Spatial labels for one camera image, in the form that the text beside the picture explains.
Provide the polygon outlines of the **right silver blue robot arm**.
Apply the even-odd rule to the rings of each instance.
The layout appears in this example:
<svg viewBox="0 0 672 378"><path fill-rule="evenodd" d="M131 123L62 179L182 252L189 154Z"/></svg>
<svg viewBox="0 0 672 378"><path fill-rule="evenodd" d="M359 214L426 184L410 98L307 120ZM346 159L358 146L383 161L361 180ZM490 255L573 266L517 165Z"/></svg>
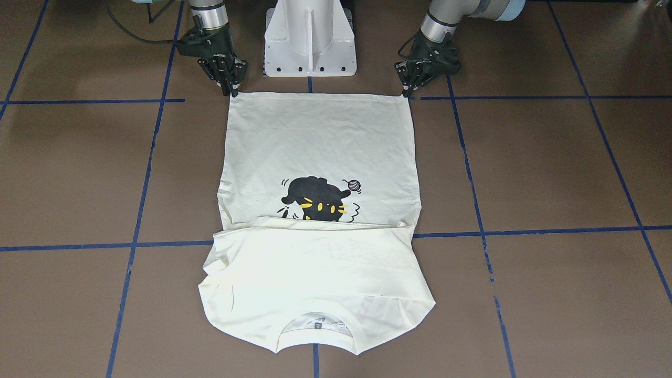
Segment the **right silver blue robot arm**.
<svg viewBox="0 0 672 378"><path fill-rule="evenodd" d="M194 27L177 42L184 57L195 57L206 76L235 97L247 72L247 62L234 51L234 41L224 1L189 1Z"/></svg>

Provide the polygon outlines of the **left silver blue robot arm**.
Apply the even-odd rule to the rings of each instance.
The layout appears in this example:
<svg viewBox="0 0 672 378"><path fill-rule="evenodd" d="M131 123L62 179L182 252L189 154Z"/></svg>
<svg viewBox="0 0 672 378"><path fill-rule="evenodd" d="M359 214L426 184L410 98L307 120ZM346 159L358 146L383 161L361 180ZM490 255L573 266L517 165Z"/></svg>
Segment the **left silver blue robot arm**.
<svg viewBox="0 0 672 378"><path fill-rule="evenodd" d="M442 75L461 69L459 50L453 38L463 17L508 22L521 14L525 1L431 1L417 32L399 48L400 62L394 70L403 88L402 96Z"/></svg>

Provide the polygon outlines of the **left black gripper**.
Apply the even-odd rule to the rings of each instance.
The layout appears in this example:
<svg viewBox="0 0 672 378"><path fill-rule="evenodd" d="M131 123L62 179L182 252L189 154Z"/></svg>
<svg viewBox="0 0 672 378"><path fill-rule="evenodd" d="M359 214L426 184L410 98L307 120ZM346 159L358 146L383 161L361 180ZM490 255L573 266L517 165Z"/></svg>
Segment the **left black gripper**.
<svg viewBox="0 0 672 378"><path fill-rule="evenodd" d="M402 96L409 98L414 91L441 75L455 75L461 69L459 49L447 33L443 41L432 41L418 31L397 51L402 59L394 69L402 85Z"/></svg>

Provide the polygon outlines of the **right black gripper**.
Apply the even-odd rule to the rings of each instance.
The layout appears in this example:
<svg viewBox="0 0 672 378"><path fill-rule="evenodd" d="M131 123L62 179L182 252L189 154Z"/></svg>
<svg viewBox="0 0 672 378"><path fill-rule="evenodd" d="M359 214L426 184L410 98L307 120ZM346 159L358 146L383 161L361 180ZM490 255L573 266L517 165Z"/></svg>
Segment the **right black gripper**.
<svg viewBox="0 0 672 378"><path fill-rule="evenodd" d="M224 96L238 95L248 65L234 53L229 25L217 29L191 28L176 45L180 55L199 58L199 66L211 81L218 84Z"/></svg>

